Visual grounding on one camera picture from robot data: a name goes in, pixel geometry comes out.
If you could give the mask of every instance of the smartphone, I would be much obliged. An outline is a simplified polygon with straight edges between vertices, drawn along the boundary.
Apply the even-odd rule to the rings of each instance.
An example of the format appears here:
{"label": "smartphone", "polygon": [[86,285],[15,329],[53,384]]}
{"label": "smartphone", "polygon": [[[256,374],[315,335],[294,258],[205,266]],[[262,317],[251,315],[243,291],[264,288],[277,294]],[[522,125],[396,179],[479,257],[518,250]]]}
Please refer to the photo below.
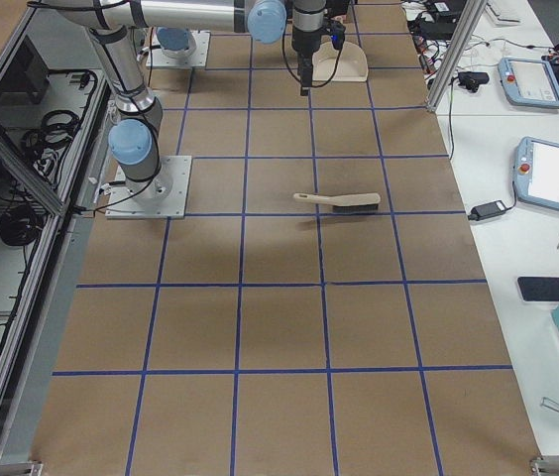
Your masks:
{"label": "smartphone", "polygon": [[559,302],[559,278],[521,276],[517,285],[526,301]]}

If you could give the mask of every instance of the dustpan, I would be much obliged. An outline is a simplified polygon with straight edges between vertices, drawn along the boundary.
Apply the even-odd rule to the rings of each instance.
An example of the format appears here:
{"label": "dustpan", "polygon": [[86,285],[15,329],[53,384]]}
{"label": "dustpan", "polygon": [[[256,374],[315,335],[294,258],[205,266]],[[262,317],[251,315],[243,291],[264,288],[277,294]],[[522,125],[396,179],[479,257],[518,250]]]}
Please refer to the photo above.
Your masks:
{"label": "dustpan", "polygon": [[[332,43],[321,45],[317,53],[312,56],[314,71],[313,81],[327,81],[332,74],[337,60],[337,52]],[[333,81],[362,82],[368,79],[368,60],[363,50],[354,43],[346,42],[339,58],[339,65]]]}

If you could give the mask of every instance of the electronic device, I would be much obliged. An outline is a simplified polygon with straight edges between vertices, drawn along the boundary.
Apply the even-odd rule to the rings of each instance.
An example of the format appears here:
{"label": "electronic device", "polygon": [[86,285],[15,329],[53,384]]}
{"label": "electronic device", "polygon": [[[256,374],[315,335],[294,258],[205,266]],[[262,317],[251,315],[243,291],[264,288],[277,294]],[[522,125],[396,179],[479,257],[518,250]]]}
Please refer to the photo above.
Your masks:
{"label": "electronic device", "polygon": [[467,0],[425,0],[425,8],[436,23],[456,23],[466,3]]}
{"label": "electronic device", "polygon": [[513,186],[518,200],[559,210],[559,144],[524,137],[515,154]]}
{"label": "electronic device", "polygon": [[418,34],[425,40],[451,40],[456,31],[455,23],[418,21]]}
{"label": "electronic device", "polygon": [[498,71],[511,104],[559,109],[559,83],[548,61],[502,58]]}
{"label": "electronic device", "polygon": [[521,276],[517,285],[524,300],[559,302],[559,278]]}
{"label": "electronic device", "polygon": [[521,23],[519,15],[506,0],[488,0],[485,11],[491,21],[498,26],[509,27]]}

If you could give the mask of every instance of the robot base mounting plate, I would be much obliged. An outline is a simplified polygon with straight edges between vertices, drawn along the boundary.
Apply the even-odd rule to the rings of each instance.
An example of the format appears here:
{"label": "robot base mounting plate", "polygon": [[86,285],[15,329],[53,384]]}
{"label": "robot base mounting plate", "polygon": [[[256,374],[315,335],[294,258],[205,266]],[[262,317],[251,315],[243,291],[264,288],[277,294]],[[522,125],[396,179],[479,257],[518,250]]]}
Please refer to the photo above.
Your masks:
{"label": "robot base mounting plate", "polygon": [[[173,182],[171,191],[165,198],[152,202],[139,202],[130,198],[107,208],[105,215],[108,218],[120,219],[184,218],[191,177],[191,156],[163,156],[161,163],[161,174],[168,174]],[[125,180],[125,174],[120,167],[114,180]],[[125,186],[117,186],[112,188],[109,202],[114,203],[128,196],[130,192]]]}

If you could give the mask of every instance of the white desk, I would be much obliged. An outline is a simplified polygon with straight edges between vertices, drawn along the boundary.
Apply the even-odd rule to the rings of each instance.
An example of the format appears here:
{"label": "white desk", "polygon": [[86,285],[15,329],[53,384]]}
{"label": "white desk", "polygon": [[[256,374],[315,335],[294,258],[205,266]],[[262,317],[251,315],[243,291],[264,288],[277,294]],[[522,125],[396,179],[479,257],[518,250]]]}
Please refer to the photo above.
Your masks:
{"label": "white desk", "polygon": [[[494,27],[483,16],[476,35],[549,45],[526,0],[513,1],[522,18],[520,27]],[[497,62],[502,46],[496,42],[490,49],[478,47],[483,49],[479,62]],[[508,47],[516,58],[541,55]],[[463,58],[461,65],[470,60]],[[467,209],[496,199],[512,203],[513,154],[522,137],[559,142],[559,111],[511,106],[495,70],[487,68],[492,79],[477,94],[455,87],[453,168]],[[437,113],[447,147],[448,101],[447,93]],[[559,413],[541,406],[544,397],[559,403],[559,334],[550,314],[554,306],[524,303],[516,284],[519,276],[559,276],[559,212],[518,203],[498,219],[473,224],[472,231],[537,444],[542,455],[559,455]]]}

